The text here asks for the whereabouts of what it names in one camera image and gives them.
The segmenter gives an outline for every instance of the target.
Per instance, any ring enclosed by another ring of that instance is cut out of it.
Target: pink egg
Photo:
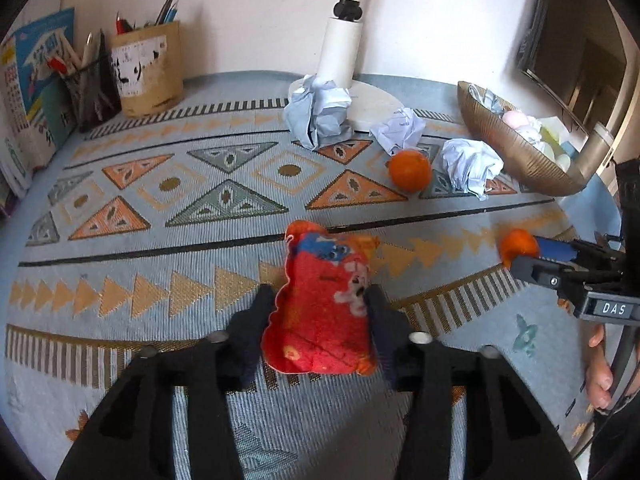
[[[529,118],[524,113],[517,112],[515,110],[510,110],[509,112],[505,113],[505,115],[502,117],[502,121],[514,130],[518,129],[521,126],[529,126]]]

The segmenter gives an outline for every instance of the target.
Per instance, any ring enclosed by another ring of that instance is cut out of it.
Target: tangerine
[[[524,229],[513,229],[507,234],[498,246],[500,258],[507,269],[511,267],[516,256],[540,257],[540,247],[536,239]]]
[[[388,162],[387,169],[394,184],[408,193],[423,190],[431,182],[429,159],[417,150],[396,153]]]

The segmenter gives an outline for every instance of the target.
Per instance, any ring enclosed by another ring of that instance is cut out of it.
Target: white lamp base
[[[291,94],[302,86],[302,79],[294,81],[289,87],[289,100]],[[368,132],[374,124],[388,120],[402,103],[388,92],[377,86],[368,85],[360,81],[354,81],[349,88],[351,95],[351,107],[347,111],[347,119],[354,130]]]

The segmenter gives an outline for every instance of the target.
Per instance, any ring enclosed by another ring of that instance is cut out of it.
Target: black joint
[[[345,22],[356,22],[362,17],[360,2],[354,0],[340,0],[334,6],[334,15]]]

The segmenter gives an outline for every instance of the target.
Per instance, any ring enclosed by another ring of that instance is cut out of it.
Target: pencil cup
[[[71,95],[78,130],[88,132],[120,111],[120,99],[111,74],[109,56],[63,77]]]
[[[164,112],[182,100],[180,22],[113,36],[111,47],[113,73],[127,117]]]

